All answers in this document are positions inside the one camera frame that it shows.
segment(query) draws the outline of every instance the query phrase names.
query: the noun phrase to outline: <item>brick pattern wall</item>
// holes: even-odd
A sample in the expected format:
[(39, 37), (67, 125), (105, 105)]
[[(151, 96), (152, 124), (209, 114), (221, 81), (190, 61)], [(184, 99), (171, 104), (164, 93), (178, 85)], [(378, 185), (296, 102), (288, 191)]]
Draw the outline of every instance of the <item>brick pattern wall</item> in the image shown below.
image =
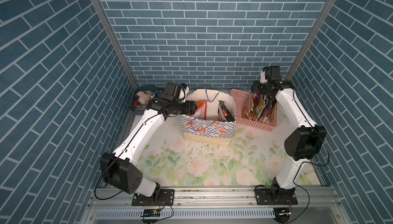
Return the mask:
[(337, 0), (293, 77), (327, 128), (321, 170), (352, 223), (392, 223), (392, 14), (393, 0)]
[(325, 0), (102, 0), (137, 82), (249, 88), (286, 74)]
[(81, 220), (131, 91), (90, 0), (0, 0), (0, 223)]

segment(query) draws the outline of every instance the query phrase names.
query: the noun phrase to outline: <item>metal vent grate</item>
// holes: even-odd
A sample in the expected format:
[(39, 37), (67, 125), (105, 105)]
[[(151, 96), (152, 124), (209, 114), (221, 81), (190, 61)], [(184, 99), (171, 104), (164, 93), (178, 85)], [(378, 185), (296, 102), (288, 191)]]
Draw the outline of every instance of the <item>metal vent grate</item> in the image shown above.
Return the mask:
[[(100, 210), (96, 220), (139, 220), (144, 209)], [(169, 217), (172, 210), (161, 211), (161, 218)], [(273, 208), (217, 208), (174, 209), (173, 219), (237, 219), (274, 218)]]

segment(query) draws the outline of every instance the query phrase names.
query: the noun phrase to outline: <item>food packet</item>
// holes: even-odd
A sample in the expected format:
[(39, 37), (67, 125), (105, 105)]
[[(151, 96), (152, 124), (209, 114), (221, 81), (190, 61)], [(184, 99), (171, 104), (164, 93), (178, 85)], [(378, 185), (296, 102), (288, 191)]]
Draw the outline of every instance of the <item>food packet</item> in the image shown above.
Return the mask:
[(263, 108), (263, 111), (261, 115), (258, 117), (258, 121), (261, 123), (266, 123), (269, 119), (270, 114), (272, 113), (273, 107), (276, 105), (276, 103), (269, 102), (265, 108)]
[(220, 122), (233, 122), (233, 121), (235, 121), (232, 114), (225, 107), (225, 104), (223, 101), (220, 101), (220, 104), (219, 104), (219, 121)]
[(250, 93), (242, 108), (242, 118), (257, 121), (262, 115), (262, 111), (268, 104), (264, 101), (265, 95)]
[(197, 110), (193, 115), (188, 115), (190, 117), (199, 117), (199, 119), (206, 120), (206, 101), (197, 104)]
[(276, 109), (277, 109), (277, 104), (274, 105), (274, 107), (273, 107), (273, 109), (272, 109), (272, 112), (271, 112), (270, 115), (269, 115), (269, 122), (270, 122), (270, 123), (272, 123), (273, 120), (276, 118), (276, 114), (277, 114)]
[(254, 108), (259, 104), (259, 95), (250, 93), (242, 108), (242, 118), (252, 120)]

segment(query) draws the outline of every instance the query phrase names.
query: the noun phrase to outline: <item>robotic arm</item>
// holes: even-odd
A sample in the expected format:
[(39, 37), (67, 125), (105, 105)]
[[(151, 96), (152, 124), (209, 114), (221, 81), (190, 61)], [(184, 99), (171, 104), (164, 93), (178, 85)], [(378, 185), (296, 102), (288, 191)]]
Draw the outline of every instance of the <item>robotic arm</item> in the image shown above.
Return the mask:
[(282, 78), (279, 66), (263, 68), (261, 81), (253, 83), (252, 92), (267, 95), (269, 100), (280, 103), (280, 107), (285, 110), (294, 127), (284, 143), (285, 151), (290, 158), (285, 160), (270, 189), (270, 197), (274, 202), (285, 202), (288, 196), (294, 195), (294, 182), (304, 162), (319, 152), (326, 136), (326, 129), (317, 126), (302, 104), (296, 101), (298, 99), (295, 88), (289, 80)]
[(185, 84), (168, 82), (161, 97), (149, 101), (142, 119), (126, 140), (112, 154), (104, 153), (101, 156), (104, 182), (129, 194), (135, 192), (158, 198), (160, 184), (143, 177), (136, 165), (145, 145), (170, 114), (195, 113), (195, 102), (185, 100), (188, 91)]

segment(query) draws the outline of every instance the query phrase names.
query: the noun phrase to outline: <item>floral tablecloth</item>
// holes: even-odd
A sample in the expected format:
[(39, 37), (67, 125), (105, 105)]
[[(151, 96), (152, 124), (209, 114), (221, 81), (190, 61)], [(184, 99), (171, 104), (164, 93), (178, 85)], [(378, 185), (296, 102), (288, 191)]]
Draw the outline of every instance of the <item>floral tablecloth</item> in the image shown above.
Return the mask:
[[(272, 132), (237, 123), (230, 145), (220, 146), (185, 140), (180, 116), (168, 118), (137, 167), (161, 186), (271, 185), (288, 157), (284, 140), (291, 132), (287, 116), (279, 111), (279, 125)], [(305, 164), (296, 183), (320, 184), (311, 164)]]

